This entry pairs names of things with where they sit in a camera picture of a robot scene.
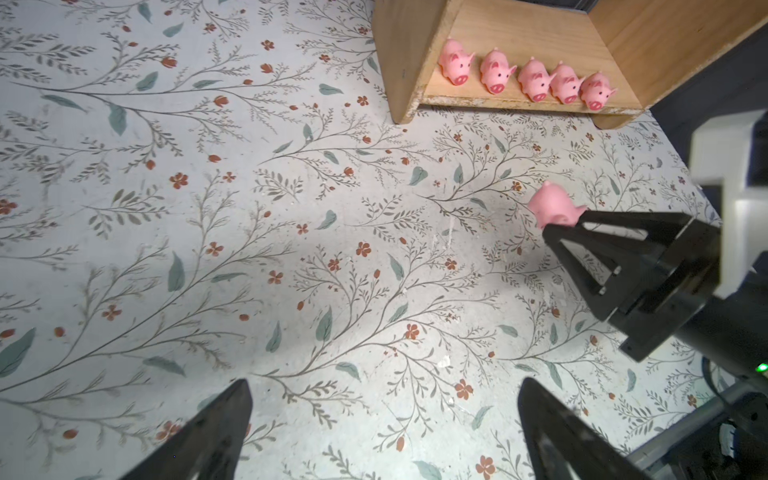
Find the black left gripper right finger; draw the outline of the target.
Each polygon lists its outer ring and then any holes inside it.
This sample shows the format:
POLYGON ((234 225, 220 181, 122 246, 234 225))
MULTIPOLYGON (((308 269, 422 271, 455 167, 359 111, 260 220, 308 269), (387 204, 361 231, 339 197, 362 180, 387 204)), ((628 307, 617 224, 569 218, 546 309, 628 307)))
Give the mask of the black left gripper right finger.
POLYGON ((521 384, 518 411, 535 478, 647 477, 533 378, 521 384))

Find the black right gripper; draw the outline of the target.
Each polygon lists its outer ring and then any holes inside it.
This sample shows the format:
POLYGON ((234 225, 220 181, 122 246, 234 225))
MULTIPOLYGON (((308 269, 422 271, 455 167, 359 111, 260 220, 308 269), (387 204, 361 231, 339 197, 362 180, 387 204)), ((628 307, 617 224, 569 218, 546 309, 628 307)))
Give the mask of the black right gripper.
POLYGON ((643 361, 675 337, 737 377, 766 374, 767 273, 750 269, 735 293, 715 296, 719 228, 679 212, 588 210, 578 220, 586 223, 646 234, 640 240, 555 224, 543 230, 592 314, 611 317, 625 334, 624 353, 643 361), (582 252, 607 270, 605 279, 586 268, 582 252))

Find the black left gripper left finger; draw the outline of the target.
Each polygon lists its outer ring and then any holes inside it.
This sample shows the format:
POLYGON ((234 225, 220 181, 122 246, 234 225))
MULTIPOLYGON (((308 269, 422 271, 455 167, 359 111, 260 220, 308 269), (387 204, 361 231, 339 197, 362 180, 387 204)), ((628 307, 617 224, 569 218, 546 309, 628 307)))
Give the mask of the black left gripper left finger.
POLYGON ((122 478, 233 479, 252 409, 248 382, 233 382, 122 478))

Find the pink pig toy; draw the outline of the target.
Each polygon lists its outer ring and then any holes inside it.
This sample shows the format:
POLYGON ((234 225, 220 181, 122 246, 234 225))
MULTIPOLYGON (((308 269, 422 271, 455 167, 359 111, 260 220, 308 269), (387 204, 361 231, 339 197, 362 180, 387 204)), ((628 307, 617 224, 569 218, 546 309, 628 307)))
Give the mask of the pink pig toy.
POLYGON ((603 109, 617 91, 605 74, 596 72, 582 82, 580 99, 590 111, 596 112, 603 109))
POLYGON ((550 85, 556 76, 556 73, 550 74, 541 61, 531 57, 520 71, 518 82, 529 100, 538 103, 547 97, 550 85))
POLYGON ((586 206, 576 206, 563 187, 549 180, 531 197, 528 209, 539 229, 549 224, 573 227, 588 210, 586 206))
POLYGON ((554 76, 550 83, 552 96, 565 105, 574 103, 579 98, 585 78, 579 77, 572 67, 562 61, 558 62, 552 75, 554 76))
POLYGON ((462 86, 469 79, 474 57, 475 53, 467 53, 459 41, 449 38, 443 45, 438 65, 452 85, 462 86))
POLYGON ((507 56, 498 48, 494 48, 482 61, 481 82, 490 94, 498 95, 505 90, 516 70, 517 66, 510 64, 507 56))

